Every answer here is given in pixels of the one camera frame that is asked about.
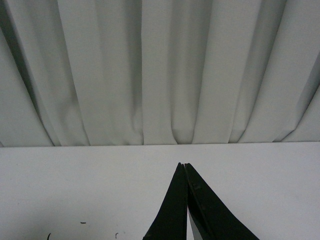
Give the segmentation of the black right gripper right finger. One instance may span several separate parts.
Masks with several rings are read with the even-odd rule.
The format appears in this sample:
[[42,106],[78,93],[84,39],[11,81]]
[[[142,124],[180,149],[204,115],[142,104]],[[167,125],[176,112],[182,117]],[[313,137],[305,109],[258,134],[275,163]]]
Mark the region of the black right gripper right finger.
[[195,240],[257,240],[240,222],[195,168],[184,165],[188,181],[188,211]]

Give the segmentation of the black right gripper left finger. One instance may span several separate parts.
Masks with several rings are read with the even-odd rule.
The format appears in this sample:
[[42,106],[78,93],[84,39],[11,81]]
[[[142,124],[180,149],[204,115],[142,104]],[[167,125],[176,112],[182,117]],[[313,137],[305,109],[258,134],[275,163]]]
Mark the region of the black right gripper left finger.
[[178,163],[160,209],[144,240],[187,238],[188,183],[184,165]]

